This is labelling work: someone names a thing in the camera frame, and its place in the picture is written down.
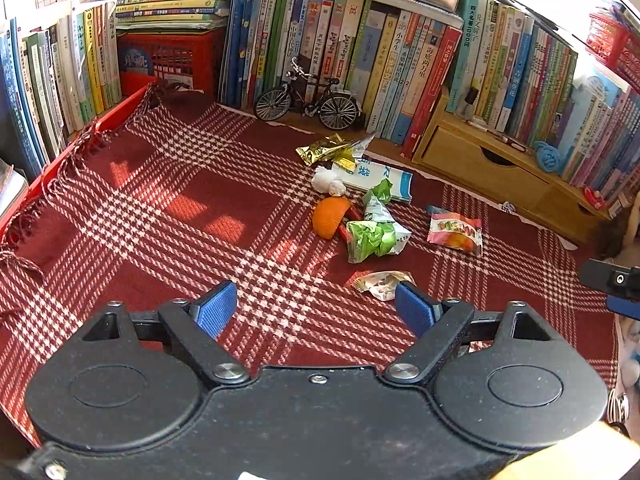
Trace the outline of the red plastic basket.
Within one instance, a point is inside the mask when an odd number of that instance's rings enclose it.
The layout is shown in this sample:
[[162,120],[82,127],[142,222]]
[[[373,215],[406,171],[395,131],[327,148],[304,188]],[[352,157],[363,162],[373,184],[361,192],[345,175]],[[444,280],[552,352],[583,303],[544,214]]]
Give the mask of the red plastic basket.
[[639,91],[639,34],[608,12],[589,15],[587,47],[634,90]]

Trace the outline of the miniature black bicycle model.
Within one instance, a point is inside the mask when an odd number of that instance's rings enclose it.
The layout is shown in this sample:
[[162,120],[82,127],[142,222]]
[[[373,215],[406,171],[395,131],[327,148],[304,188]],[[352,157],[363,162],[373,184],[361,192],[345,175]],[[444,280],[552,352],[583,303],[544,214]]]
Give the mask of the miniature black bicycle model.
[[253,105],[263,122],[276,122],[289,112],[317,117],[323,127],[343,131],[356,125],[362,108],[355,93],[341,88],[341,79],[330,77],[318,91],[316,78],[291,58],[291,68],[280,86],[262,92]]

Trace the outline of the red white plaid blanket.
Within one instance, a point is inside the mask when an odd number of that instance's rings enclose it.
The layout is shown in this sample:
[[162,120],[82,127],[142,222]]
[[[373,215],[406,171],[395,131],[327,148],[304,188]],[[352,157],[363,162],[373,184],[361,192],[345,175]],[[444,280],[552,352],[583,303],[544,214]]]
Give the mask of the red white plaid blanket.
[[[308,141],[190,93],[153,96],[122,130],[81,140],[1,240],[2,415],[35,439],[30,378],[107,301],[152,309],[223,280],[239,305],[220,342],[251,370],[384,366],[411,336],[392,306],[352,287],[378,271],[407,271],[429,295],[483,310],[525,301],[615,384],[614,318],[578,282],[584,252],[416,174],[411,203],[390,205],[412,232],[406,248],[351,264],[341,240],[312,229],[319,195],[295,153]],[[430,244],[430,205],[480,219],[482,254]]]

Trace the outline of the red storage crate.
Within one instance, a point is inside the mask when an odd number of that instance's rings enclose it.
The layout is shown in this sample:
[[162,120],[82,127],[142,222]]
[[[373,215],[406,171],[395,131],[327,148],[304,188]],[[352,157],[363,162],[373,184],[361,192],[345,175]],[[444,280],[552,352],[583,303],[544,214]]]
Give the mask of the red storage crate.
[[216,96],[225,39],[223,28],[119,34],[122,94],[131,96],[153,80],[163,79]]

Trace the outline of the wooden desk organizer with drawers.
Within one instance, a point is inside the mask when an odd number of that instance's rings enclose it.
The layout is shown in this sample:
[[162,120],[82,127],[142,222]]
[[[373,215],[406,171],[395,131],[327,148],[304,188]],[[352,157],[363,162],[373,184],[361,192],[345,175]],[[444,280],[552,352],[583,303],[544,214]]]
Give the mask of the wooden desk organizer with drawers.
[[592,244],[611,223],[574,188],[546,174],[532,155],[446,111],[442,89],[412,161],[495,203],[508,202],[522,217],[577,245]]

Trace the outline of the white tissue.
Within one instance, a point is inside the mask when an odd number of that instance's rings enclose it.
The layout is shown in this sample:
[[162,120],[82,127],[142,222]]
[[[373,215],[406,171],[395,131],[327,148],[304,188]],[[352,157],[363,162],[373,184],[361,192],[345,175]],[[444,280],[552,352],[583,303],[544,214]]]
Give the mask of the white tissue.
[[332,197],[341,197],[346,193],[346,186],[337,173],[322,166],[314,170],[311,187],[318,193]]

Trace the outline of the colourful fruit snack packet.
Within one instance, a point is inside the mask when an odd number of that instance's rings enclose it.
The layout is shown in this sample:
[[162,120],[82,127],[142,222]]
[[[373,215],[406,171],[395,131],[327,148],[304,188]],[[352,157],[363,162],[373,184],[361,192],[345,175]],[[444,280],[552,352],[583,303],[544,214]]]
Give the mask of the colourful fruit snack packet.
[[426,208],[430,216],[427,241],[474,256],[483,252],[483,225],[480,219],[471,219],[430,205]]

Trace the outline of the green white wrapper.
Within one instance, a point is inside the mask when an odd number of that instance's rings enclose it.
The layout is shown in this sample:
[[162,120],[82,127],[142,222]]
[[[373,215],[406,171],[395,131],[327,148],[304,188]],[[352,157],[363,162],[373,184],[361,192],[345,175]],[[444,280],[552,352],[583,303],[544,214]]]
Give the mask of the green white wrapper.
[[399,255],[410,240],[412,232],[394,219],[387,208],[392,198],[393,183],[378,182],[362,196],[363,219],[346,223],[349,263],[360,263],[369,256]]

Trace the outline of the gold candy wrapper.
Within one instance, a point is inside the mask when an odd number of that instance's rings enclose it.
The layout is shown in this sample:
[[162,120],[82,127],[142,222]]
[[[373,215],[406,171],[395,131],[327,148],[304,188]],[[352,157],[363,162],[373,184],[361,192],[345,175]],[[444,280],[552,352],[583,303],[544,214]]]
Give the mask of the gold candy wrapper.
[[300,146],[295,149],[295,153],[300,157],[306,166],[314,166],[318,162],[332,162],[337,167],[353,174],[356,170],[357,162],[369,147],[374,134],[368,134],[358,140],[347,140],[339,133],[333,136],[326,136],[313,144]]

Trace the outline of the orange peel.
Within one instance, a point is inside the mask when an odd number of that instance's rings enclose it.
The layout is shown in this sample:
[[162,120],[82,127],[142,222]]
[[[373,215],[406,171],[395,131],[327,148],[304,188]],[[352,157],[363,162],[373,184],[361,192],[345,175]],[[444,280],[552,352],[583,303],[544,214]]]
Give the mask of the orange peel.
[[330,240],[350,206],[352,204],[344,197],[327,197],[320,200],[311,216],[314,232],[324,240]]

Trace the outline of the red pen on organizer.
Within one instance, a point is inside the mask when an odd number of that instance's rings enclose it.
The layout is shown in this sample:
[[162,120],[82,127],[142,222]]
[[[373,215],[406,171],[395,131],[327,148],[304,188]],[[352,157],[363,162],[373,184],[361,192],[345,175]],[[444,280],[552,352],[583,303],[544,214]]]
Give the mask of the red pen on organizer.
[[511,138],[510,136],[507,136],[505,133],[498,132],[495,129],[491,129],[490,127],[488,127],[488,125],[486,125],[481,120],[472,118],[471,120],[467,120],[466,123],[474,128],[477,128],[480,131],[484,131],[491,134],[497,140],[501,141],[506,145],[509,145],[511,148],[514,148],[514,150],[517,150],[520,153],[526,154],[529,151],[529,148],[525,144],[518,142],[517,140]]

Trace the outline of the blue yarn ball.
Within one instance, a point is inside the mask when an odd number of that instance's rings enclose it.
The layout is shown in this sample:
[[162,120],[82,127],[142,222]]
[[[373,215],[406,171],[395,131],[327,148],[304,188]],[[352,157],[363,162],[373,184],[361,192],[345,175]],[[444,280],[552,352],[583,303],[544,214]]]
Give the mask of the blue yarn ball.
[[561,156],[557,148],[544,142],[534,143],[535,159],[538,167],[547,174],[556,174],[561,167]]

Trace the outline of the beige snack wrapper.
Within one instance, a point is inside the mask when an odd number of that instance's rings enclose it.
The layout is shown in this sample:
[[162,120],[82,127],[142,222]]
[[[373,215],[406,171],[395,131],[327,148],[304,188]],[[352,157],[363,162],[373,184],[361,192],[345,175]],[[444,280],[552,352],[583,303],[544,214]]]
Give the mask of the beige snack wrapper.
[[373,298],[386,302],[395,299],[397,286],[402,282],[416,284],[409,272],[381,271],[358,276],[352,287],[357,292],[367,292]]

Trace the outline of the white blue paper bag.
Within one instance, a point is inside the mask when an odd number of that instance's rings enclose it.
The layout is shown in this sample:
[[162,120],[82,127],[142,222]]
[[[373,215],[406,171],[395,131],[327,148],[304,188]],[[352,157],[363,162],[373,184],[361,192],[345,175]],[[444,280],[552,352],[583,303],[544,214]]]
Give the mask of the white blue paper bag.
[[365,158],[358,160],[352,171],[347,171],[337,164],[332,165],[332,170],[344,182],[344,185],[359,191],[370,190],[381,181],[389,180],[392,185],[390,188],[392,200],[405,204],[410,204],[412,201],[412,173],[409,171]]

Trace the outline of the large red book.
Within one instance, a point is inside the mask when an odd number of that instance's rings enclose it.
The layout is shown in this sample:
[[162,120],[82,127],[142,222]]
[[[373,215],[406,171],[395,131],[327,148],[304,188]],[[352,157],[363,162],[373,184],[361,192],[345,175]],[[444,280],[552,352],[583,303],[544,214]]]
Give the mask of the large red book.
[[432,108],[439,96],[440,88],[442,88],[460,38],[460,30],[451,26],[447,26],[442,34],[430,76],[428,76],[421,99],[414,112],[404,144],[402,144],[400,154],[406,159],[412,159],[414,148],[426,129]]

